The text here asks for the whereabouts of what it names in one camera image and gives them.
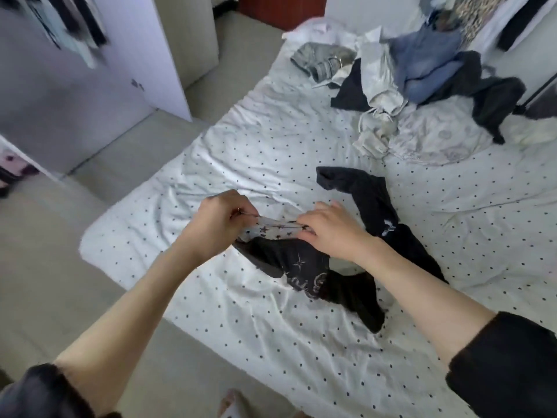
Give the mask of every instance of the gray floor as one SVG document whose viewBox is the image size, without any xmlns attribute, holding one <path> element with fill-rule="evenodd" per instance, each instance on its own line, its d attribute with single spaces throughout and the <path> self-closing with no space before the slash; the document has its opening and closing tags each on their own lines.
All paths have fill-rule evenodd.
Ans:
<svg viewBox="0 0 557 418">
<path fill-rule="evenodd" d="M 109 205 L 179 154 L 265 75 L 281 32 L 236 13 L 217 21 L 220 65 L 187 90 L 187 123 L 158 111 L 63 184 L 36 176 L 0 202 L 0 368 L 12 378 L 54 358 L 122 289 L 80 259 L 80 234 Z M 258 416 L 286 417 L 282 396 L 163 322 L 120 404 L 130 417 L 210 417 L 229 387 Z"/>
</svg>

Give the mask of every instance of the white wardrobe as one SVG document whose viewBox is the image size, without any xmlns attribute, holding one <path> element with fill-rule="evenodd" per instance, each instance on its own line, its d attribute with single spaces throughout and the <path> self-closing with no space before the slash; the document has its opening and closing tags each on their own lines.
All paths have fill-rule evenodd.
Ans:
<svg viewBox="0 0 557 418">
<path fill-rule="evenodd" d="M 0 9 L 0 141 L 60 178 L 218 64 L 211 0 L 94 0 L 108 44 L 90 69 Z"/>
</svg>

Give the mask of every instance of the bed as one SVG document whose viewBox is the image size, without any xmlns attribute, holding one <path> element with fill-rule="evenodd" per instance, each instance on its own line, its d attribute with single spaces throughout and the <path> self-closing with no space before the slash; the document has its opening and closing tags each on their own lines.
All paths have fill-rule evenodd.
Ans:
<svg viewBox="0 0 557 418">
<path fill-rule="evenodd" d="M 84 234 L 80 253 L 125 289 L 168 248 L 206 196 L 237 188 L 261 215 L 294 219 L 345 194 L 315 182 L 335 165 L 386 177 L 403 223 L 451 286 L 494 310 L 557 329 L 557 141 L 492 145 L 444 166 L 361 156 L 355 112 L 329 106 L 286 42 L 269 74 L 216 125 Z M 196 270 L 165 318 L 315 417 L 473 416 L 409 316 L 380 285 L 384 329 L 310 300 L 233 248 Z"/>
</svg>

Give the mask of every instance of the black sleeve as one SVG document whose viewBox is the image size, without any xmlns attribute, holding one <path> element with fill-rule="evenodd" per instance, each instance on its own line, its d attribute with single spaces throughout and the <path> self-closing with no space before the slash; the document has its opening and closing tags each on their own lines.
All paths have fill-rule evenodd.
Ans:
<svg viewBox="0 0 557 418">
<path fill-rule="evenodd" d="M 481 418 L 557 416 L 557 339 L 499 312 L 449 364 L 447 384 Z"/>
<path fill-rule="evenodd" d="M 30 368 L 21 380 L 0 393 L 0 418 L 8 417 L 95 418 L 95 415 L 60 370 L 44 364 Z"/>
</svg>

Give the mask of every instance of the gray clothing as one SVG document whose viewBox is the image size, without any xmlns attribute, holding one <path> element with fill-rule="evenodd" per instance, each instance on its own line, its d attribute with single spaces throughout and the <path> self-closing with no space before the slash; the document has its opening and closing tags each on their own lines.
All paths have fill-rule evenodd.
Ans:
<svg viewBox="0 0 557 418">
<path fill-rule="evenodd" d="M 306 42 L 290 58 L 316 83 L 331 79 L 339 69 L 352 64 L 355 59 L 356 52 L 350 48 L 317 42 Z"/>
</svg>

